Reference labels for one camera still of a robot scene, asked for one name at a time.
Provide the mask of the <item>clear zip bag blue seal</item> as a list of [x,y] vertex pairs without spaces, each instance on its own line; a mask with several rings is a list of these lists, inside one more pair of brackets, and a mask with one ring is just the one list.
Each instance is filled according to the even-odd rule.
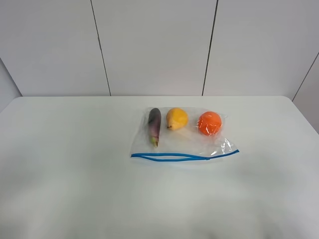
[[226,116],[220,113],[222,128],[215,134],[202,134],[197,123],[205,112],[214,112],[201,108],[181,108],[188,114],[188,123],[177,130],[169,130],[166,114],[172,108],[158,108],[161,112],[159,145],[153,147],[149,139],[148,118],[153,108],[147,108],[141,120],[131,147],[131,157],[154,162],[196,162],[220,159],[239,153],[239,149],[223,136]]

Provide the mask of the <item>purple eggplant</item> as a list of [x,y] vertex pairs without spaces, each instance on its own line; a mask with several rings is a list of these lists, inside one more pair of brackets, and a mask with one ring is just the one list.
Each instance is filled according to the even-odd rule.
[[149,139],[153,147],[157,148],[160,138],[161,112],[158,108],[151,109],[148,118]]

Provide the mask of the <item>yellow pear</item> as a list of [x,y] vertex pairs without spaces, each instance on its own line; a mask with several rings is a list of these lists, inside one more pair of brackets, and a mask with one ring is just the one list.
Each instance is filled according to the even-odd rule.
[[166,124],[169,130],[183,128],[188,123],[188,114],[181,108],[172,108],[166,114]]

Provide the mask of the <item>orange fruit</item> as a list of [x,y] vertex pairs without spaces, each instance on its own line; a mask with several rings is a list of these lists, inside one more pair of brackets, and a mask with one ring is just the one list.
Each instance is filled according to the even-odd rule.
[[206,136],[215,135],[222,128],[222,119],[215,112],[205,112],[199,117],[197,127]]

